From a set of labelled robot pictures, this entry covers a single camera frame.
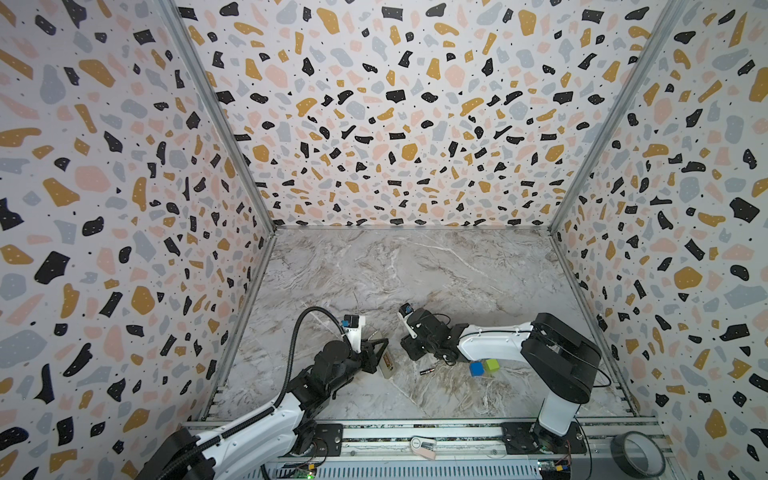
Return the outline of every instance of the black tape roll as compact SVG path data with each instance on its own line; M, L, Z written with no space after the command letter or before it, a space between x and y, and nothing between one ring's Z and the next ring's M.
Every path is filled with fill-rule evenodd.
M656 478L667 467L658 445L640 432L616 435L611 440L611 454L621 471L632 478Z

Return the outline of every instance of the marble floor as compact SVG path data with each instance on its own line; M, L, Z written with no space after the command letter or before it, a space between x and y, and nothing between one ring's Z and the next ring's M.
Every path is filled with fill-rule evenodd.
M591 338L544 232L533 230L280 230L237 356L209 419L231 420L272 399L285 376L299 313L323 306L341 319L366 315L363 338L390 339L396 370L358 373L323 419L535 417L548 389L527 364L501 362L493 376L432 356L412 362L399 344L405 302L455 323L515 325L549 312ZM293 373L310 365L338 331L322 314L305 318ZM424 376L419 371L436 366ZM621 390L595 389L579 416L626 415Z

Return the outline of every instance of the metal corner post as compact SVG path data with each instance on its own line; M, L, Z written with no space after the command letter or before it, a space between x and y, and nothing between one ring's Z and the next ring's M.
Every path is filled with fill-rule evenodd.
M600 156L608 145L608 142L611 141L611 136L616 131L616 127L621 123L624 113L634 100L634 96L639 92L650 67L656 62L656 58L661 53L674 26L677 24L677 20L683 15L683 10L686 5L687 3L685 0L669 0L661 10L659 18L656 20L653 34L651 35L650 40L645 44L640 60L630 74L627 84L621 89L621 93L611 109L611 112L608 114L602 130L600 130L600 133L598 133L598 136L594 139L594 142L592 142L592 146L589 148L587 156L584 158L584 163L581 164L576 172L576 178L571 182L571 186L565 193L565 198L560 203L558 211L554 214L552 223L549 225L549 231L551 233L557 232L565 221L565 218L568 216L568 211L578 198L579 191L586 184L589 174L598 164Z
M237 146L237 142L234 139L232 129L227 119L224 117L223 112L219 108L219 102L216 99L216 94L213 88L208 83L208 79L205 75L205 69L200 62L200 57L197 56L192 41L187 35L187 30L184 28L184 22L179 14L179 9L176 6L174 0L155 0L155 5L160 10L160 16L162 17L165 25L168 27L168 31L173 40L173 43L178 48L178 54L181 57L184 64L187 66L192 82L194 83L197 93L200 95L200 101L203 106L208 110L208 114L211 117L214 127L219 131L221 140L224 143L224 148L227 154L234 163L237 175L243 181L243 188L248 193L250 201L253 203L253 208L256 209L259 220L263 225L268 226L270 237L274 236L275 224L270 218L269 213L266 210L264 202L261 200L261 195L256 184L253 182L248 166L245 165L243 159L243 153Z

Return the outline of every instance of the terrazzo pattern wall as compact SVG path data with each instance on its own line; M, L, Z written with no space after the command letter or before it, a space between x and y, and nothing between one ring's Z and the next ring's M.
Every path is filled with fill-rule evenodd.
M542 225L663 0L180 0L275 223Z
M689 3L556 237L688 478L756 480L768 471L768 3Z
M265 233L154 4L0 15L0 477L134 477L205 406Z

